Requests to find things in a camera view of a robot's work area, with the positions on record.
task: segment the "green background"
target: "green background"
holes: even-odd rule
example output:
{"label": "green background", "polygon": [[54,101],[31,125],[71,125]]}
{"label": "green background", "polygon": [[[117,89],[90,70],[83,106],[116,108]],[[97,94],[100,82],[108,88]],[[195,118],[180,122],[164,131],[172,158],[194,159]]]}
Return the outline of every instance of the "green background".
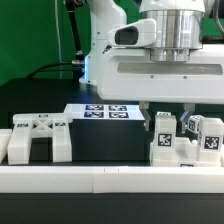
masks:
{"label": "green background", "polygon": [[[138,19],[138,9],[132,0],[115,0],[128,14],[128,23]],[[22,0],[0,2],[0,85],[6,81],[25,77],[36,68],[59,61],[54,0]],[[69,19],[63,0],[58,0],[62,60],[71,61],[75,48]],[[90,49],[89,9],[77,9],[81,45],[85,54]],[[212,20],[204,22],[204,34],[219,34]],[[59,78],[58,73],[47,74]]]}

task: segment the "white plastic fixture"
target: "white plastic fixture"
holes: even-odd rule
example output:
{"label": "white plastic fixture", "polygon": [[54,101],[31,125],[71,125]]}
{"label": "white plastic fixture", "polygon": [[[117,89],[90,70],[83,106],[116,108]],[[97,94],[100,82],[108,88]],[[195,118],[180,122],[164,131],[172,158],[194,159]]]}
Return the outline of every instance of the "white plastic fixture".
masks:
{"label": "white plastic fixture", "polygon": [[19,114],[13,117],[15,124],[8,144],[10,165],[28,164],[32,138],[53,138],[53,162],[72,161],[72,146],[68,114]]}

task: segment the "white cube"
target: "white cube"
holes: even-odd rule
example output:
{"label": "white cube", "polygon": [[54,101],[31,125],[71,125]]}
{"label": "white cube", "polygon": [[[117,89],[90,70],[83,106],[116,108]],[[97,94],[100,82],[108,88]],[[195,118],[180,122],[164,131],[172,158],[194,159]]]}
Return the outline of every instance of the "white cube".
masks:
{"label": "white cube", "polygon": [[187,122],[187,130],[193,132],[194,134],[198,134],[201,118],[204,117],[201,115],[191,116]]}

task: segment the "white base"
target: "white base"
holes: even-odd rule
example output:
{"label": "white base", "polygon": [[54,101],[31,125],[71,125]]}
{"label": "white base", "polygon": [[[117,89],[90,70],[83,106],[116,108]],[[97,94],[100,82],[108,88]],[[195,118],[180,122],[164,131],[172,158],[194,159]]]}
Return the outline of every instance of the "white base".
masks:
{"label": "white base", "polygon": [[1,167],[0,193],[224,193],[224,168]]}

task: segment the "metal cylinder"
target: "metal cylinder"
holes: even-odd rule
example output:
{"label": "metal cylinder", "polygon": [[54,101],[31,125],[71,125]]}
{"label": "metal cylinder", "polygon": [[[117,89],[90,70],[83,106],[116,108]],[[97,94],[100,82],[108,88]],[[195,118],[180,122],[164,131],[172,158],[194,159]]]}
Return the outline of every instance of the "metal cylinder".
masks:
{"label": "metal cylinder", "polygon": [[187,10],[148,11],[141,19],[152,18],[157,24],[157,40],[150,46],[152,61],[188,61],[190,49],[202,48],[203,12]]}

